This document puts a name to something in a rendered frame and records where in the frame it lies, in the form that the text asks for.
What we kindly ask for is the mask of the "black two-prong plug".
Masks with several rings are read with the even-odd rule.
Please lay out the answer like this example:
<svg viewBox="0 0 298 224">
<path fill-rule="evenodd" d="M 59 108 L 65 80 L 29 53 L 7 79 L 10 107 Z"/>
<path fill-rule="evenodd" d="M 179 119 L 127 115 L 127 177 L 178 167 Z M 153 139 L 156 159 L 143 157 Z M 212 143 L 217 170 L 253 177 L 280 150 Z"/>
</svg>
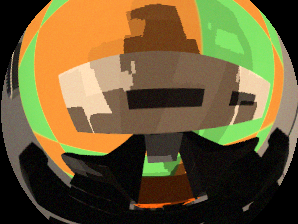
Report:
<svg viewBox="0 0 298 224">
<path fill-rule="evenodd" d="M 177 161 L 184 132 L 144 133 L 146 161 L 172 163 Z"/>
</svg>

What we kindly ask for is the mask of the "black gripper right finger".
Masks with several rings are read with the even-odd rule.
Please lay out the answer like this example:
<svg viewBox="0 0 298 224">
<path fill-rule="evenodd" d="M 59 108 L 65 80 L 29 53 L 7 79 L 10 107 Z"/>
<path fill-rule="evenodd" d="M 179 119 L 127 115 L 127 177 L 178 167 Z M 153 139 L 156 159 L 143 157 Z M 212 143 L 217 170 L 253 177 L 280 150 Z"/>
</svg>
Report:
<svg viewBox="0 0 298 224">
<path fill-rule="evenodd" d="M 184 132 L 180 156 L 193 190 L 193 198 L 204 197 L 206 190 L 220 179 L 229 165 L 257 148 L 258 143 L 258 137 L 251 137 L 242 143 L 221 145 L 192 131 Z"/>
</svg>

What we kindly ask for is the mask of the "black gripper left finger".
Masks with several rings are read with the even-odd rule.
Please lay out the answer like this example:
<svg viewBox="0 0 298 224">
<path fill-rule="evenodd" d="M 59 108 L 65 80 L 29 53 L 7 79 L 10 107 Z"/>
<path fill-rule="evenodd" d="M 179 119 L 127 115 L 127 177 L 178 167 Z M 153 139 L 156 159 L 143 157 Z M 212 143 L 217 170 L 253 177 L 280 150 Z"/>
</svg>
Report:
<svg viewBox="0 0 298 224">
<path fill-rule="evenodd" d="M 67 167 L 86 179 L 116 186 L 130 204 L 138 204 L 142 171 L 145 164 L 145 139 L 133 135 L 104 156 L 61 153 Z"/>
</svg>

